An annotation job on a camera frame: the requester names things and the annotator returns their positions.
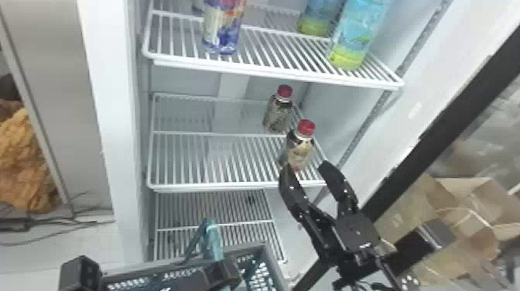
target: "blue plastic basket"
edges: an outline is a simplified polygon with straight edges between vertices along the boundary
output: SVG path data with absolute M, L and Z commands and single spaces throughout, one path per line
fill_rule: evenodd
M 234 245 L 224 248 L 224 256 L 237 260 L 242 283 L 235 290 L 289 290 L 271 248 L 263 243 Z M 111 270 L 101 278 L 100 291 L 187 291 L 176 289 L 176 280 L 191 276 L 212 263 L 201 257 L 179 265 L 183 258 L 150 262 L 134 267 Z

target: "floor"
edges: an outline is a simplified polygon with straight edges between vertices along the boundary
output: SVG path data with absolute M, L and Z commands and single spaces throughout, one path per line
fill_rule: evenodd
M 110 221 L 110 215 L 89 220 Z M 61 231 L 64 226 L 41 226 L 20 235 L 1 234 L 3 243 L 24 241 Z M 56 291 L 62 263 L 87 255 L 101 269 L 123 266 L 123 254 L 116 224 L 85 228 L 28 245 L 0 247 L 0 290 Z

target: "robotic arm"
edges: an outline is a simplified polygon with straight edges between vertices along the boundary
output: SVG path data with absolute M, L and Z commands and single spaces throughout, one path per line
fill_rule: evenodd
M 407 258 L 402 253 L 384 257 L 376 251 L 381 243 L 372 221 L 358 207 L 358 198 L 343 174 L 329 162 L 318 168 L 327 187 L 337 202 L 337 218 L 320 210 L 309 202 L 290 166 L 285 166 L 279 177 L 279 192 L 292 216 L 305 228 L 319 256 L 312 269 L 296 285 L 294 290 L 308 290 L 332 267 L 337 267 L 340 279 L 333 282 L 334 290 L 345 286 L 357 291 L 358 281 L 382 270 L 392 287 L 373 284 L 372 289 L 409 291 L 419 288 L 402 283 L 396 272 L 403 273 L 412 262 L 433 251 L 433 247 L 414 233 L 404 237 L 396 247 L 424 245 L 420 254 Z

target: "beverage can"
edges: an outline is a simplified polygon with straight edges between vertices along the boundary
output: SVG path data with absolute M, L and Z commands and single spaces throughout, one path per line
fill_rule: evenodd
M 210 53 L 232 54 L 244 17 L 246 0 L 205 0 L 202 42 Z

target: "bottle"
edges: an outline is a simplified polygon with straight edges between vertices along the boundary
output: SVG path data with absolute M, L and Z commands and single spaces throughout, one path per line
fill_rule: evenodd
M 298 32 L 311 36 L 329 36 L 330 23 L 345 0 L 310 0 L 298 19 Z
M 359 68 L 393 0 L 350 0 L 345 4 L 327 58 L 340 68 Z
M 292 94 L 293 89 L 289 85 L 280 85 L 276 94 L 269 99 L 262 121 L 269 131 L 283 132 L 286 129 L 287 120 L 293 111 Z
M 306 167 L 314 147 L 314 129 L 314 122 L 302 119 L 296 131 L 293 129 L 287 133 L 286 147 L 278 158 L 280 166 L 288 163 L 295 172 Z
M 246 0 L 204 0 L 202 44 L 208 53 L 231 55 L 238 45 Z
M 194 15 L 201 16 L 204 14 L 204 0 L 191 0 L 191 11 Z

